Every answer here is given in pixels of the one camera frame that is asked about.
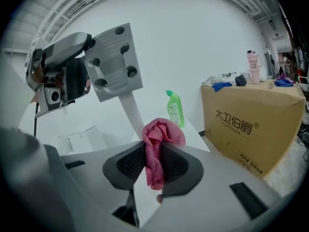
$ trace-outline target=white table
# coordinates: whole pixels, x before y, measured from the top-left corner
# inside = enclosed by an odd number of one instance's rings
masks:
[[[147,119],[144,121],[144,124],[146,125],[152,120],[153,119]],[[187,119],[184,120],[184,127],[181,129],[185,136],[186,145],[210,152],[203,139]],[[135,141],[139,141],[136,134],[134,134],[132,138],[132,142]],[[134,197],[140,220],[140,228],[146,224],[148,219],[151,218],[151,216],[159,208],[160,204],[156,201],[156,197],[161,193],[162,191],[151,190],[150,187],[147,186],[146,171],[144,168],[134,184]]]

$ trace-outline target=white plastic part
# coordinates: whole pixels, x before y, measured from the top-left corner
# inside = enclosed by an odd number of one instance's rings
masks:
[[[120,103],[124,108],[127,118],[129,119],[133,130],[140,140],[143,140],[142,131],[144,128],[143,120],[140,116],[140,111],[137,107],[133,92],[119,96]]]

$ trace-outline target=floor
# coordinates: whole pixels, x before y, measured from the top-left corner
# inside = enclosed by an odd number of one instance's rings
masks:
[[[221,155],[205,136],[202,139],[212,153]],[[266,177],[267,184],[281,197],[296,190],[305,176],[308,167],[308,163],[304,161],[306,151],[307,148],[295,140],[278,166]]]

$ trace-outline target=black slot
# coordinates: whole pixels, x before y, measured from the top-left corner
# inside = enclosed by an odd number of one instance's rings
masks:
[[[233,193],[242,204],[251,219],[257,218],[259,215],[267,211],[267,207],[260,199],[250,190],[243,182],[230,185]]]
[[[66,166],[67,169],[70,169],[70,168],[75,168],[75,167],[78,167],[78,166],[81,166],[81,165],[84,165],[84,164],[85,164],[84,161],[76,160],[76,161],[73,161],[73,162],[66,163],[64,165]]]

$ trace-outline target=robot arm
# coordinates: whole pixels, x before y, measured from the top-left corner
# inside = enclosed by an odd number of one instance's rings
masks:
[[[84,57],[75,58],[83,51]],[[44,82],[33,77],[40,69]],[[26,79],[38,94],[40,111],[36,117],[83,96],[88,78],[100,102],[143,87],[129,23],[94,38],[87,33],[74,33],[34,50]]]

